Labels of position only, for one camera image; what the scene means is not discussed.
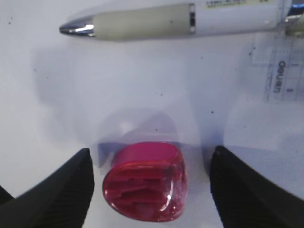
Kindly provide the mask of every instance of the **white table surface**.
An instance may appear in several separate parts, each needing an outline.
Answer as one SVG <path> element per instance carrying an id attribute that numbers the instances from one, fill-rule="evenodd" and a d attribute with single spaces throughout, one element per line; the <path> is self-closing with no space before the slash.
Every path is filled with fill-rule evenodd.
<path id="1" fill-rule="evenodd" d="M 272 151 L 243 158 L 304 198 L 304 106 L 263 101 L 266 79 L 244 68 L 254 34 L 114 43 L 58 32 L 84 9 L 152 4 L 130 1 L 0 0 L 1 186 L 16 197 L 89 147 L 95 192 L 84 228 L 221 228 L 205 168 L 224 144 Z M 131 220 L 103 199 L 110 152 L 140 141 L 181 144 L 189 196 L 176 221 Z"/>

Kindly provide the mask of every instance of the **pen grip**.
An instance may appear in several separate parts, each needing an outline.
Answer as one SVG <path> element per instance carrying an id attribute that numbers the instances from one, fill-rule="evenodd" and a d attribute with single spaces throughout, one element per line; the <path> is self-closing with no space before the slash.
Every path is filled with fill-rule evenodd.
<path id="1" fill-rule="evenodd" d="M 162 38 L 190 34 L 190 4 L 104 12 L 94 16 L 95 36 L 102 40 Z"/>

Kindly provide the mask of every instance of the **ruler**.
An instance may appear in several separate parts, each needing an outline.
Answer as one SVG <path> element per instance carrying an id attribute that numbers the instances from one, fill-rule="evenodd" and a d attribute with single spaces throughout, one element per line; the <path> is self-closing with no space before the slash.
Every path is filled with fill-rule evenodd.
<path id="1" fill-rule="evenodd" d="M 274 34 L 264 98 L 273 101 L 304 101 L 304 39 Z"/>

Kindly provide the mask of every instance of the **white pen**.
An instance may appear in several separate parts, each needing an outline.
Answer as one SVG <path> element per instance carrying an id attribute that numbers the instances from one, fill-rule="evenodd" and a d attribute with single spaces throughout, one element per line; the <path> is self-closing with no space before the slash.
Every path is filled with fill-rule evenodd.
<path id="1" fill-rule="evenodd" d="M 304 0 L 210 0 L 103 12 L 64 24 L 60 32 L 100 40 L 210 36 L 288 28 L 302 22 L 303 13 Z"/>

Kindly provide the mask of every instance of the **pink plastic object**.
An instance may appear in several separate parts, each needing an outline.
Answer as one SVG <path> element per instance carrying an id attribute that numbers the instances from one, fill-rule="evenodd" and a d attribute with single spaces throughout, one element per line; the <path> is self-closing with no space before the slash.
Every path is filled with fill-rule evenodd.
<path id="1" fill-rule="evenodd" d="M 181 152 L 162 142 L 141 142 L 120 151 L 103 183 L 104 198 L 113 209 L 151 222 L 177 219 L 187 190 Z"/>

